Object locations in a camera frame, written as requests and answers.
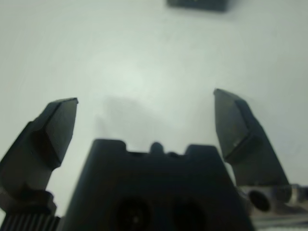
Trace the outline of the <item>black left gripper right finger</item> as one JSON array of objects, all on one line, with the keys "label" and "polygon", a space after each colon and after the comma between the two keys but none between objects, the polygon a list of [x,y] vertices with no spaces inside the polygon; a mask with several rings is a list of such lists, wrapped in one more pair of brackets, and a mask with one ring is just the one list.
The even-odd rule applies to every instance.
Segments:
[{"label": "black left gripper right finger", "polygon": [[248,103],[222,89],[215,89],[214,97],[216,134],[236,184],[287,185],[283,167]]}]

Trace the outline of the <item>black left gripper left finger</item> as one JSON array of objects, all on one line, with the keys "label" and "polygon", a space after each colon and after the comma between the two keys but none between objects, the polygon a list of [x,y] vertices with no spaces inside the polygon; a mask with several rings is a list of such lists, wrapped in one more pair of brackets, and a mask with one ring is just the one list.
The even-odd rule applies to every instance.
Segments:
[{"label": "black left gripper left finger", "polygon": [[26,125],[0,162],[0,184],[6,191],[46,188],[72,139],[77,104],[77,98],[50,102]]}]

